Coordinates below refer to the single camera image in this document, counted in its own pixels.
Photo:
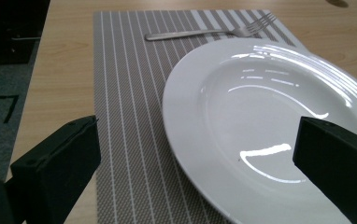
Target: wooden table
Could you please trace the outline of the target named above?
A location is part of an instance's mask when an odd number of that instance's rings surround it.
[[[68,121],[94,114],[94,11],[270,9],[310,51],[357,77],[357,1],[348,4],[336,7],[325,0],[51,0],[12,161]],[[96,222],[93,178],[66,223]]]

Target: white stripe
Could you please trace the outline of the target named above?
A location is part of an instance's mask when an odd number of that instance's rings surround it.
[[[123,30],[123,26],[122,26],[122,22],[121,22],[121,12],[120,11],[118,12],[118,15],[120,17],[121,29]],[[134,111],[136,111],[135,102],[134,102],[134,96],[133,96],[132,81],[131,81],[131,78],[130,78],[129,60],[128,60],[126,46],[125,46],[125,36],[123,35],[123,32],[121,32],[121,34],[122,34],[122,41],[123,41],[123,52],[125,53],[125,59],[126,59],[126,70],[127,70],[127,75],[129,77],[129,86],[130,86],[130,92],[131,92],[131,95],[132,95],[132,104],[133,104],[133,107],[134,107]],[[125,128],[124,128],[124,124],[123,124],[122,107],[121,107],[121,125],[122,125],[122,129],[123,129],[123,133],[125,133]],[[125,134],[123,135],[123,139],[124,139],[124,147],[125,147],[126,170],[127,170],[127,173],[128,173],[129,191],[130,191],[131,204],[132,204],[132,216],[133,216],[133,219],[134,219],[134,223],[137,223],[136,209],[135,209],[135,199],[133,197],[132,177],[131,177],[131,174],[130,174],[128,147],[127,147],[127,144],[126,144],[126,135]]]
[[[164,26],[165,26],[165,27],[167,28],[167,30],[168,30],[168,27],[167,27],[167,24],[166,24],[166,22],[165,22],[165,20],[164,20],[164,15],[162,15],[162,12],[161,12],[161,16],[162,16],[162,20],[164,21]],[[180,59],[179,53],[177,52],[177,49],[176,49],[175,44],[174,44],[174,43],[172,43],[172,44],[173,44],[173,49],[175,50],[176,55],[178,56],[178,59]],[[185,199],[184,188],[182,187],[182,183],[181,183],[181,180],[180,180],[179,169],[178,169],[178,166],[177,166],[177,162],[176,162],[176,160],[175,160],[175,157],[174,157],[172,151],[170,151],[170,157],[171,157],[172,160],[173,160],[173,165],[174,165],[175,172],[176,172],[176,176],[177,176],[177,179],[178,179],[178,186],[179,186],[179,189],[180,189],[180,192],[181,192],[182,200],[183,200],[183,202],[184,202],[184,207],[185,207],[185,211],[186,211],[186,214],[187,214],[187,218],[189,219],[189,223],[193,223],[193,222],[191,221],[191,215],[190,215],[190,211],[189,211],[189,209],[188,209],[187,200]]]
[[[164,22],[164,27],[166,27],[167,29],[167,31],[169,32],[169,27],[167,26],[167,24],[166,24],[166,20],[164,19],[164,14],[162,14],[162,12],[161,11],[159,11],[160,13],[161,13],[161,17],[162,17],[162,21]],[[173,44],[173,40],[170,40],[170,42],[172,43],[172,45],[173,45],[173,49],[175,50],[175,52],[176,52],[176,56],[177,56],[177,58],[178,58],[178,60],[180,59],[180,57],[179,57],[179,53],[178,53],[178,50],[176,49],[176,45],[174,45]]]
[[[219,23],[216,21],[213,14],[211,14],[210,10],[205,10],[205,14],[206,14],[208,21],[210,21],[211,25],[213,26],[213,29],[221,29],[221,27],[219,26]],[[218,36],[220,37],[220,39],[228,38],[228,36],[226,34],[218,34]]]
[[[144,89],[144,81],[143,81],[143,74],[141,72],[141,68],[140,68],[140,62],[138,61],[138,55],[137,55],[137,48],[136,48],[136,42],[135,42],[135,37],[133,34],[133,28],[132,28],[132,22],[130,20],[130,16],[129,13],[126,13],[128,20],[129,20],[129,29],[131,31],[132,34],[132,41],[133,41],[133,46],[135,48],[135,53],[136,53],[136,63],[137,63],[137,69],[138,69],[138,74],[140,76],[140,83],[141,83],[141,87],[142,87],[142,91],[143,91],[143,96],[144,96],[144,100],[146,103],[146,108],[147,108],[147,113],[148,116],[150,118],[150,108],[149,108],[149,102],[147,99],[147,94],[146,91]],[[142,145],[142,141],[141,141],[141,133],[139,131],[139,126],[138,126],[138,119],[137,119],[137,112],[136,112],[136,106],[134,104],[134,108],[135,108],[135,122],[136,122],[136,131],[137,131],[137,140],[138,140],[138,144],[140,147],[140,157],[141,157],[141,163],[143,165],[143,172],[144,172],[144,177],[146,180],[146,189],[147,189],[147,194],[148,194],[148,198],[149,198],[149,206],[150,206],[150,211],[151,211],[151,219],[152,222],[155,223],[155,216],[154,216],[154,210],[153,210],[153,205],[152,205],[152,198],[151,198],[151,193],[150,193],[150,183],[149,183],[149,175],[147,173],[147,167],[146,167],[146,162],[144,160],[144,150],[143,150],[143,145]]]
[[[138,24],[140,24],[140,19],[138,18],[138,12],[136,11],[136,17],[137,17],[137,22]],[[150,69],[150,74],[151,74],[151,79],[152,79],[152,83],[153,83],[153,86],[154,86],[154,90],[155,90],[155,95],[158,97],[158,103],[160,104],[160,100],[159,100],[159,92],[155,86],[155,81],[154,81],[154,76],[153,76],[153,71],[152,71],[152,67],[151,67],[151,64],[150,64],[150,58],[149,58],[149,54],[147,52],[147,48],[146,48],[146,44],[145,42],[143,41],[143,47],[144,47],[144,50],[146,51],[146,57],[147,57],[147,62],[149,64],[149,69]],[[144,91],[144,85],[143,85],[143,78],[141,76],[141,72],[140,72],[140,77],[141,77],[141,85],[143,87],[143,93],[144,93],[144,96],[145,96],[145,101],[146,101],[146,104],[147,104],[147,114],[148,114],[148,118],[149,118],[149,123],[150,123],[150,129],[151,129],[151,135],[152,135],[152,143],[154,145],[154,149],[155,149],[155,154],[156,154],[156,159],[157,159],[157,163],[158,163],[158,170],[159,170],[159,173],[160,173],[160,177],[162,179],[162,185],[163,185],[163,188],[164,188],[164,197],[166,199],[166,203],[167,203],[167,211],[168,211],[168,214],[169,214],[169,218],[170,218],[170,222],[173,223],[173,216],[172,216],[172,210],[171,210],[171,207],[170,207],[170,201],[169,201],[169,197],[168,197],[168,194],[167,194],[167,189],[166,189],[166,181],[164,180],[164,170],[162,168],[162,165],[161,165],[161,159],[159,157],[159,148],[158,148],[158,144],[156,143],[156,139],[155,139],[155,131],[154,131],[154,128],[152,126],[152,120],[151,120],[151,115],[150,115],[150,108],[149,108],[149,103],[147,101],[147,95]]]
[[[227,26],[228,30],[234,30],[234,25],[228,20],[222,10],[217,10],[217,14],[221,18],[222,22]]]
[[[111,171],[111,187],[112,187],[112,202],[113,202],[113,213],[114,213],[114,221],[118,223],[117,218],[117,204],[116,204],[116,196],[115,196],[115,180],[114,180],[114,166],[112,162],[112,155],[111,155],[111,130],[110,127],[110,120],[109,120],[109,100],[108,100],[108,86],[107,86],[107,69],[106,69],[106,42],[104,39],[104,24],[103,24],[103,12],[100,12],[100,21],[101,21],[101,28],[102,28],[102,42],[103,42],[103,68],[104,68],[104,80],[105,80],[105,90],[106,90],[106,109],[107,109],[107,133],[108,133],[108,154],[109,154],[109,164],[110,164],[110,171]]]
[[[159,28],[159,23],[156,20],[155,11],[152,11],[152,17],[154,18],[154,22],[156,24],[156,28],[158,28],[158,33],[160,33],[161,29]],[[169,52],[167,51],[165,42],[163,41],[162,44],[164,45],[164,52],[166,53],[166,55],[169,55]],[[172,61],[170,61],[170,57],[167,57],[167,60],[169,61],[170,67],[173,67]]]
[[[193,29],[193,23],[192,23],[192,22],[190,21],[190,19],[188,18],[187,12],[184,11],[183,13],[184,13],[185,19],[187,20],[188,24],[190,24],[191,29],[194,30],[194,29]],[[202,45],[202,42],[201,42],[201,40],[200,40],[199,38],[196,38],[196,40],[198,41],[199,45]]]
[[[193,14],[193,17],[195,18],[196,23],[197,23],[197,25],[199,26],[199,28],[200,28],[201,30],[206,30],[207,27],[206,27],[204,21],[202,20],[201,16],[199,15],[199,12],[198,12],[197,10],[191,10],[191,13]],[[205,35],[205,38],[206,38],[206,41],[207,41],[207,42],[212,42],[212,41],[214,41],[214,38],[213,38],[213,36],[211,36],[211,35]]]
[[[177,15],[177,17],[178,17],[178,21],[179,21],[179,23],[181,24],[181,27],[183,28],[183,30],[186,30],[186,28],[184,27],[184,23],[182,23],[182,20],[181,20],[181,17],[180,17],[180,15],[179,15],[179,13],[178,13],[177,11],[175,11],[175,12],[176,12],[176,15]],[[195,47],[193,46],[193,42],[191,41],[190,38],[188,38],[188,42],[190,42],[191,48],[194,49]]]
[[[173,21],[172,15],[170,14],[170,11],[167,11],[167,14],[168,14],[169,17],[170,17],[170,20],[172,21],[173,26],[175,27],[175,31],[177,31],[178,28],[177,28],[176,24],[175,24],[174,21]],[[188,53],[188,50],[185,48],[185,45],[184,45],[184,43],[182,42],[183,39],[184,39],[184,38],[179,38],[179,42],[181,43],[182,48],[185,50],[185,53],[187,54],[187,53]]]

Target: black object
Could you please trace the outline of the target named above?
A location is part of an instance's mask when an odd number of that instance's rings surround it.
[[[12,163],[5,185],[0,181],[0,223],[64,223],[100,160],[95,116],[65,124]]]
[[[50,0],[0,0],[0,63],[28,63]]]
[[[302,117],[293,161],[357,223],[357,134],[328,121]]]

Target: gray placemat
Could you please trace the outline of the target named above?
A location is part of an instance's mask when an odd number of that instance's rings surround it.
[[[233,29],[267,10],[95,12],[94,101],[102,163],[99,223],[228,222],[181,170],[164,133],[162,96],[175,64],[191,50],[230,35],[148,42],[144,34]],[[304,46],[279,21],[254,38]]]

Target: plate rim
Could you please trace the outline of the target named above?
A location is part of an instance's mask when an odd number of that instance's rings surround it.
[[[187,55],[185,55],[178,63],[177,65],[174,67],[174,69],[172,70],[168,80],[166,81],[166,84],[165,84],[165,87],[164,87],[164,97],[163,97],[163,119],[164,119],[164,127],[165,127],[165,131],[166,131],[166,136],[169,140],[169,144],[172,148],[172,151],[174,152],[177,160],[178,160],[178,163],[180,165],[180,167],[184,170],[184,173],[186,174],[186,176],[189,177],[190,181],[195,185],[195,187],[197,188],[197,190],[202,194],[204,195],[204,197],[215,207],[217,208],[224,216],[226,216],[228,219],[230,219],[231,221],[234,221],[236,223],[240,223],[241,220],[239,219],[236,219],[235,217],[233,217],[229,211],[226,211],[225,208],[221,207],[221,205],[218,203],[218,202],[215,202],[215,200],[213,199],[213,197],[211,195],[209,195],[209,192],[204,192],[204,190],[202,189],[201,186],[199,186],[199,182],[194,180],[193,179],[193,175],[191,174],[191,171],[188,170],[189,167],[186,167],[185,165],[185,162],[182,158],[182,156],[180,156],[180,154],[178,153],[178,150],[177,149],[177,146],[172,146],[172,134],[170,133],[170,130],[171,130],[171,126],[169,123],[169,116],[167,109],[166,109],[166,104],[168,104],[168,100],[169,100],[169,94],[171,94],[171,88],[173,85],[175,85],[175,76],[177,76],[176,74],[178,73],[178,69],[180,69],[181,66],[185,66],[185,63],[188,62],[188,60],[190,60],[192,58],[192,56],[194,54],[197,54],[199,53],[200,51],[202,50],[205,50],[205,49],[212,49],[212,48],[215,48],[216,46],[227,46],[227,45],[234,45],[233,43],[235,44],[243,44],[243,45],[247,45],[247,46],[251,46],[251,45],[254,45],[254,44],[257,44],[257,45],[270,45],[270,46],[276,46],[276,47],[279,47],[279,48],[284,48],[284,49],[289,49],[289,50],[293,50],[295,52],[298,52],[300,54],[303,54],[303,55],[306,55],[308,57],[314,57],[315,59],[318,59],[318,60],[321,60],[323,62],[327,62],[326,60],[324,60],[323,58],[305,50],[305,49],[297,49],[297,48],[294,48],[294,47],[291,47],[291,46],[288,46],[288,45],[284,45],[284,44],[281,44],[281,43],[278,43],[278,42],[273,42],[273,41],[269,41],[269,40],[265,40],[265,39],[250,39],[250,38],[247,38],[247,39],[240,39],[240,38],[229,38],[229,39],[225,39],[225,40],[218,40],[218,41],[213,41],[213,42],[210,42],[210,43],[207,43],[201,47],[198,47],[197,49],[194,49],[192,50],[190,53],[188,53]],[[333,67],[337,68],[340,72],[342,72],[343,74],[349,76],[350,78],[352,78],[353,80],[356,81],[357,83],[357,78],[356,77],[353,77],[351,76],[348,72],[344,71],[343,69],[337,67],[336,65],[330,63],[330,62],[327,62],[329,63],[330,65],[332,65]]]

